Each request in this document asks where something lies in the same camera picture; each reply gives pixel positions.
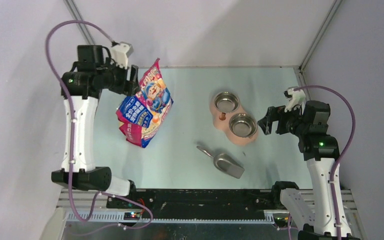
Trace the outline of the metal food scoop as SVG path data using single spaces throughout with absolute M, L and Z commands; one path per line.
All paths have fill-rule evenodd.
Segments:
M 218 154 L 212 154 L 208 149 L 202 146 L 197 146 L 196 148 L 210 157 L 214 167 L 220 172 L 236 179 L 240 179 L 242 177 L 245 169 L 227 153 L 221 152 Z

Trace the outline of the colourful pet food bag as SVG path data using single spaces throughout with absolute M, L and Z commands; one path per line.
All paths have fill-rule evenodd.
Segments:
M 146 148 L 168 115 L 174 101 L 164 83 L 160 59 L 143 74 L 139 92 L 127 96 L 116 110 L 119 130 L 133 145 Z

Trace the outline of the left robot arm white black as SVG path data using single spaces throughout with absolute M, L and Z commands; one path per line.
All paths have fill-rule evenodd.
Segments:
M 125 96 L 139 91 L 138 66 L 128 66 L 133 47 L 126 42 L 78 45 L 77 61 L 62 75 L 61 92 L 66 116 L 65 151 L 59 170 L 51 181 L 81 191 L 119 195 L 125 208 L 133 208 L 138 194 L 130 190 L 132 181 L 112 175 L 108 166 L 97 166 L 93 152 L 96 111 L 103 90 Z

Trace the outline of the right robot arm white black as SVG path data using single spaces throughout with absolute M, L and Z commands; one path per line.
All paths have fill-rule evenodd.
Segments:
M 327 133 L 331 115 L 330 105 L 310 100 L 304 108 L 294 105 L 270 106 L 257 123 L 265 135 L 272 132 L 277 122 L 278 135 L 298 137 L 298 148 L 309 171 L 314 208 L 310 209 L 295 187 L 284 188 L 271 194 L 271 204 L 286 208 L 296 227 L 299 240 L 354 240 L 348 224 L 339 185 L 339 145 Z

